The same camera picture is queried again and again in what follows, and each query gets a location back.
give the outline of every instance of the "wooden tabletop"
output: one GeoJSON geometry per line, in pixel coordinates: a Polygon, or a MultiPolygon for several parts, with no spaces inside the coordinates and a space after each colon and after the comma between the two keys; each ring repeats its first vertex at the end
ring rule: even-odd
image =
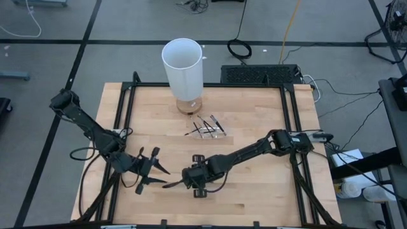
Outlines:
{"type": "MultiPolygon", "coordinates": [[[[120,88],[121,83],[105,84],[96,118],[104,128],[113,128],[120,88]]],[[[318,129],[311,88],[295,85],[295,90],[303,130],[318,129]]],[[[202,100],[199,115],[207,121],[210,121],[209,115],[214,115],[226,129],[227,137],[194,139],[184,136],[193,130],[193,124],[189,116],[177,110],[170,88],[137,87],[130,122],[134,133],[128,137],[126,152],[136,156],[144,146],[144,155],[150,156],[155,146],[161,148],[160,163],[171,175],[153,168],[151,177],[178,181],[182,169],[193,163],[194,154],[208,157],[232,153],[264,137],[271,129],[285,128],[279,89],[204,88],[202,100]]],[[[291,110],[289,94],[287,101],[291,110]]],[[[291,123],[294,123],[292,112],[290,114],[291,123]]],[[[325,154],[323,145],[314,144],[314,147],[316,152],[325,154]]],[[[315,195],[332,217],[341,221],[326,159],[309,154],[308,161],[315,195]]],[[[104,167],[102,158],[90,167],[84,181],[83,209],[99,193],[104,167]]],[[[136,175],[127,172],[123,178],[127,184],[132,184],[136,175]]],[[[213,190],[222,182],[220,179],[208,184],[207,188],[213,190]]],[[[157,225],[161,219],[167,219],[169,225],[250,226],[253,221],[259,221],[261,226],[301,225],[288,155],[261,155],[234,166],[225,187],[217,193],[209,193],[207,198],[193,198],[193,191],[183,184],[170,189],[161,186],[147,185],[142,195],[137,195],[135,187],[125,188],[120,184],[114,223],[157,225]]],[[[308,199],[305,194],[304,197],[308,222],[312,222],[308,199]]],[[[104,218],[109,201],[110,195],[105,201],[104,218]]],[[[77,198],[72,219],[78,217],[77,198]]]]}

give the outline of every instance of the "black wire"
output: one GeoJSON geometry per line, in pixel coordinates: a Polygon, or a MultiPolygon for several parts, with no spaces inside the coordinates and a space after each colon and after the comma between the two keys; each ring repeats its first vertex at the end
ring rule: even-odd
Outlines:
{"type": "Polygon", "coordinates": [[[82,174],[82,179],[81,179],[81,183],[79,185],[79,203],[78,203],[78,211],[79,211],[79,215],[82,217],[83,213],[82,213],[82,193],[83,193],[83,181],[85,180],[85,175],[88,172],[89,167],[91,166],[91,164],[93,164],[96,159],[98,159],[98,157],[100,157],[99,155],[96,155],[95,158],[93,158],[93,160],[91,160],[89,162],[89,164],[87,165],[87,167],[85,168],[85,170],[83,171],[82,174]]]}
{"type": "MultiPolygon", "coordinates": [[[[139,157],[142,155],[142,152],[143,152],[143,151],[144,151],[144,147],[142,147],[142,148],[140,149],[140,152],[139,152],[139,154],[137,155],[136,158],[139,158],[139,157]]],[[[131,187],[135,186],[135,184],[137,184],[137,182],[139,181],[139,178],[140,178],[140,169],[137,168],[137,178],[135,179],[135,181],[134,181],[133,184],[127,186],[126,183],[125,183],[124,180],[123,180],[123,175],[120,176],[120,181],[121,181],[121,183],[123,184],[123,186],[124,186],[125,188],[131,188],[131,187]]]]}
{"type": "Polygon", "coordinates": [[[134,130],[133,130],[131,127],[127,127],[127,128],[122,129],[122,130],[119,132],[119,136],[120,136],[121,133],[123,133],[123,131],[125,131],[125,130],[127,131],[127,133],[126,133],[126,135],[124,135],[124,136],[122,137],[122,139],[128,137],[130,134],[133,134],[133,132],[134,132],[134,130]]]}
{"type": "Polygon", "coordinates": [[[300,47],[298,47],[298,48],[296,48],[296,49],[294,49],[294,50],[289,50],[288,53],[287,53],[287,55],[286,55],[286,57],[284,58],[284,60],[282,60],[281,64],[284,64],[284,61],[286,61],[286,60],[288,59],[288,56],[290,56],[290,53],[296,52],[296,51],[300,50],[302,47],[304,47],[304,46],[300,46],[300,47]]]}
{"type": "Polygon", "coordinates": [[[319,202],[318,198],[315,196],[313,191],[310,189],[309,185],[305,182],[304,177],[301,175],[301,172],[296,163],[296,155],[294,153],[290,154],[289,161],[293,166],[293,174],[295,181],[302,187],[303,191],[307,194],[310,201],[316,207],[318,213],[321,215],[321,218],[325,221],[327,225],[339,225],[329,213],[325,210],[324,206],[319,202]]]}
{"type": "Polygon", "coordinates": [[[228,179],[229,171],[230,171],[230,169],[226,171],[226,174],[224,175],[223,183],[222,183],[222,185],[221,185],[219,188],[216,188],[215,190],[206,190],[206,192],[208,192],[208,193],[215,193],[215,192],[217,192],[217,191],[220,191],[220,190],[224,187],[224,185],[226,184],[226,180],[228,179]]]}
{"type": "MultiPolygon", "coordinates": [[[[334,152],[339,152],[337,149],[335,149],[335,147],[333,146],[333,143],[327,142],[327,143],[325,143],[325,144],[326,144],[325,146],[328,147],[328,149],[330,149],[330,150],[332,150],[332,151],[334,151],[334,152]]],[[[343,155],[346,155],[346,156],[348,156],[349,158],[354,159],[354,160],[360,160],[360,159],[362,159],[362,158],[357,158],[356,156],[352,156],[352,155],[349,155],[349,154],[347,154],[347,153],[344,153],[343,151],[341,151],[340,153],[343,154],[343,155]]]]}
{"type": "Polygon", "coordinates": [[[333,113],[333,112],[335,112],[335,111],[337,111],[337,110],[339,110],[339,109],[342,109],[342,108],[348,106],[349,104],[352,104],[352,103],[354,103],[354,102],[357,102],[357,101],[359,101],[359,100],[361,100],[361,99],[364,99],[364,98],[368,97],[369,95],[373,95],[373,94],[376,94],[376,93],[378,93],[378,92],[373,92],[373,93],[370,93],[370,94],[365,95],[364,97],[360,97],[360,98],[358,98],[358,99],[352,100],[352,101],[346,103],[345,105],[342,105],[342,106],[340,106],[340,107],[338,107],[338,108],[336,108],[336,109],[333,109],[332,111],[328,111],[327,113],[324,113],[324,114],[318,116],[318,118],[322,118],[323,116],[326,116],[326,115],[328,115],[328,114],[330,114],[330,113],[333,113]]]}
{"type": "Polygon", "coordinates": [[[334,148],[334,152],[336,153],[336,155],[338,156],[338,158],[348,167],[350,167],[351,169],[353,169],[354,171],[356,171],[359,175],[364,176],[366,179],[370,180],[371,182],[373,182],[375,185],[378,185],[379,187],[383,188],[385,191],[387,191],[388,193],[394,195],[396,198],[398,198],[400,201],[406,202],[407,199],[395,194],[393,191],[389,190],[388,188],[386,188],[384,185],[380,184],[379,182],[375,181],[374,179],[371,179],[370,177],[368,177],[364,172],[360,171],[358,168],[354,167],[353,165],[349,164],[348,162],[346,162],[341,156],[340,154],[344,154],[341,151],[338,151],[337,149],[334,148]]]}
{"type": "Polygon", "coordinates": [[[377,104],[376,108],[374,108],[374,109],[366,116],[366,118],[363,120],[362,125],[360,125],[359,128],[356,130],[356,132],[354,132],[354,134],[352,134],[352,136],[350,137],[349,141],[346,142],[345,145],[343,145],[343,147],[342,147],[342,149],[341,149],[342,151],[343,151],[343,149],[345,149],[345,146],[347,146],[347,145],[351,142],[352,138],[358,133],[358,131],[360,131],[360,129],[363,127],[363,125],[364,125],[364,124],[366,123],[366,121],[368,120],[369,116],[371,116],[371,115],[379,108],[379,106],[382,104],[382,102],[383,102],[383,101],[380,101],[380,102],[377,104]]]}
{"type": "Polygon", "coordinates": [[[242,28],[242,23],[243,23],[243,18],[244,18],[244,12],[246,11],[246,5],[247,5],[247,0],[245,0],[245,2],[244,2],[242,17],[240,18],[239,30],[238,30],[238,32],[237,32],[237,35],[236,35],[236,38],[235,38],[235,39],[237,39],[237,38],[239,37],[240,29],[242,28]]]}
{"type": "Polygon", "coordinates": [[[315,152],[315,151],[313,151],[313,150],[311,150],[310,152],[311,152],[311,153],[315,153],[316,155],[319,155],[319,156],[321,156],[321,157],[323,157],[323,158],[325,158],[325,159],[328,159],[328,157],[327,157],[326,155],[323,155],[322,153],[318,153],[318,152],[315,152]]]}
{"type": "Polygon", "coordinates": [[[301,161],[297,164],[297,166],[301,165],[304,161],[301,159],[301,161]]]}
{"type": "Polygon", "coordinates": [[[230,41],[228,41],[228,44],[227,44],[227,47],[228,47],[229,52],[230,52],[236,59],[238,59],[239,61],[241,61],[241,63],[242,63],[243,65],[245,65],[245,66],[246,66],[247,64],[246,64],[243,60],[244,60],[244,59],[249,59],[249,58],[252,56],[252,48],[250,47],[250,45],[248,45],[247,43],[245,43],[245,42],[243,42],[243,41],[241,41],[241,40],[239,40],[239,39],[237,39],[237,38],[239,37],[239,35],[240,35],[240,30],[241,30],[241,28],[242,28],[244,13],[245,13],[245,11],[246,11],[246,5],[247,5],[247,0],[244,2],[242,17],[240,18],[239,30],[238,30],[238,32],[237,32],[236,38],[235,38],[235,39],[231,39],[230,41]],[[240,44],[240,45],[244,46],[244,47],[247,49],[248,53],[247,53],[246,55],[239,55],[239,54],[235,53],[235,52],[231,49],[231,47],[230,47],[230,45],[232,45],[233,43],[237,43],[237,44],[240,44]]]}
{"type": "Polygon", "coordinates": [[[190,0],[183,4],[176,3],[176,5],[192,14],[201,14],[208,10],[209,3],[208,0],[205,0],[205,3],[201,3],[201,0],[190,0]]]}
{"type": "Polygon", "coordinates": [[[291,133],[302,133],[302,132],[307,132],[307,131],[322,131],[321,129],[315,129],[315,130],[302,130],[302,131],[290,131],[291,133]]]}
{"type": "Polygon", "coordinates": [[[317,79],[317,80],[314,80],[314,81],[325,81],[326,83],[328,83],[328,85],[331,87],[331,89],[332,89],[332,91],[333,92],[335,92],[336,94],[339,94],[339,95],[368,95],[368,94],[373,94],[373,93],[376,93],[377,92],[377,90],[375,91],[375,92],[363,92],[363,93],[345,93],[345,92],[337,92],[333,87],[332,87],[332,84],[328,81],[328,80],[325,80],[325,79],[317,79]]]}
{"type": "Polygon", "coordinates": [[[97,150],[97,148],[95,148],[95,147],[82,147],[82,148],[74,149],[69,153],[69,157],[71,159],[73,159],[73,160],[83,161],[84,162],[84,161],[92,159],[93,156],[95,156],[95,151],[96,150],[97,150]],[[83,151],[83,150],[86,150],[86,149],[92,149],[93,150],[92,154],[88,158],[77,158],[77,157],[73,156],[73,154],[75,154],[76,152],[83,151]]]}

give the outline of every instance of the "cup base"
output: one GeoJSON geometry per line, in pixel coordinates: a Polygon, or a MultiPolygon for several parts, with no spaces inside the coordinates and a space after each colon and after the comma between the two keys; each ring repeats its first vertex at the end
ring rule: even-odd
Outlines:
{"type": "Polygon", "coordinates": [[[184,115],[196,114],[202,108],[202,98],[198,97],[192,101],[180,101],[177,99],[177,108],[184,115]]]}

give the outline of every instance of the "white cable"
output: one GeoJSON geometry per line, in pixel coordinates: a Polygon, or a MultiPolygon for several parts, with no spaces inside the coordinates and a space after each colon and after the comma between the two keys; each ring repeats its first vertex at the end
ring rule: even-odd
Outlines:
{"type": "Polygon", "coordinates": [[[303,75],[303,77],[309,77],[312,80],[312,83],[314,83],[315,88],[317,89],[317,92],[318,92],[318,99],[315,100],[314,102],[318,102],[321,99],[321,92],[319,91],[317,83],[315,82],[315,80],[310,75],[303,75]]]}
{"type": "Polygon", "coordinates": [[[33,21],[37,24],[39,32],[38,35],[33,36],[33,35],[18,35],[18,34],[14,34],[12,32],[7,31],[7,29],[5,29],[3,26],[0,25],[0,29],[2,29],[4,32],[7,32],[8,34],[12,35],[12,36],[16,36],[16,37],[20,37],[20,38],[38,38],[41,33],[42,33],[42,29],[41,26],[39,26],[37,20],[34,18],[34,15],[32,14],[32,10],[30,10],[30,7],[28,5],[28,0],[25,0],[25,4],[27,5],[27,10],[28,10],[28,14],[32,17],[33,21]]]}

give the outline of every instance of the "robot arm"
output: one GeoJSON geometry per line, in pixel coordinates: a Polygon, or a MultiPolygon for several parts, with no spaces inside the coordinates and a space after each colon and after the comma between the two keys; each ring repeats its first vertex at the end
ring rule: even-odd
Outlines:
{"type": "Polygon", "coordinates": [[[145,156],[134,157],[125,153],[126,142],[116,132],[105,130],[92,117],[86,114],[79,105],[79,97],[70,90],[62,89],[60,93],[51,100],[50,107],[59,116],[66,116],[71,122],[77,124],[84,131],[85,137],[95,143],[102,158],[112,165],[112,168],[118,172],[133,172],[142,176],[136,193],[141,194],[142,186],[152,182],[165,181],[150,178],[148,174],[152,166],[169,174],[156,158],[159,148],[155,147],[151,158],[145,156]]]}
{"type": "MultiPolygon", "coordinates": [[[[181,181],[187,188],[196,188],[194,197],[204,198],[208,192],[205,190],[205,184],[222,178],[234,165],[262,154],[284,156],[290,153],[308,153],[313,148],[310,139],[304,133],[293,137],[286,130],[271,130],[264,138],[228,155],[214,155],[206,159],[203,155],[193,155],[192,161],[196,163],[183,169],[181,181]]],[[[179,183],[168,184],[164,188],[179,183]]]]}

